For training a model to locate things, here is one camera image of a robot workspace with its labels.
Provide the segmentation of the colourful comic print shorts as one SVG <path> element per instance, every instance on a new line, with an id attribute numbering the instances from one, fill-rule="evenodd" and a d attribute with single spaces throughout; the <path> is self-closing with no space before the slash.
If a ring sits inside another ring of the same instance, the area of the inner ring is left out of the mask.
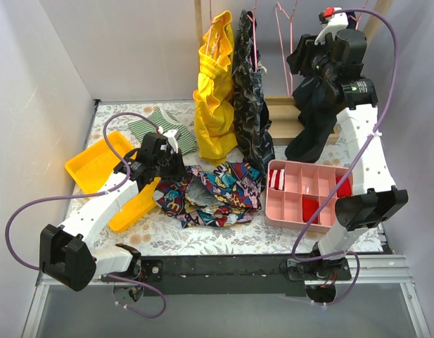
<path id="1" fill-rule="evenodd" d="M 182 182 L 159 181 L 153 199 L 182 228 L 231 227 L 250 223 L 262 209 L 263 176 L 245 162 L 225 162 L 212 171 L 186 167 Z"/>

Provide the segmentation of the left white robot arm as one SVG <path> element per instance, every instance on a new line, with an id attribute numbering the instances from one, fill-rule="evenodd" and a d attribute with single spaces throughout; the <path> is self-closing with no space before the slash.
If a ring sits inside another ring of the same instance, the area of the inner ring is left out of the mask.
<path id="1" fill-rule="evenodd" d="M 138 250 L 125 244 L 98 251 L 91 248 L 122 207 L 154 179 L 180 182 L 188 177 L 178 138 L 178 130 L 146 134 L 141 147 L 127 153 L 115 167 L 101 196 L 91 198 L 59 226 L 47 225 L 40 235 L 40 270 L 76 292 L 94 277 L 109 273 L 135 281 L 142 271 Z"/>

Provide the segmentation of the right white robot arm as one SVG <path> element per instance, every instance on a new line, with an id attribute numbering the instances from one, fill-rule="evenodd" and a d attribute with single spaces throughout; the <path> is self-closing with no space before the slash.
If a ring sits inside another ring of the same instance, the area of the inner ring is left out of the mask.
<path id="1" fill-rule="evenodd" d="M 288 145 L 290 161 L 316 162 L 334 126 L 345 134 L 352 164 L 327 197 L 352 182 L 352 194 L 335 203 L 336 220 L 307 258 L 311 274 L 325 280 L 336 270 L 334 261 L 348 253 L 360 235 L 386 221 L 405 205 L 408 193 L 398 189 L 385 160 L 379 125 L 378 98 L 372 80 L 362 76 L 367 48 L 363 32 L 303 35 L 286 59 L 291 73 L 304 80 L 293 92 L 303 131 Z"/>

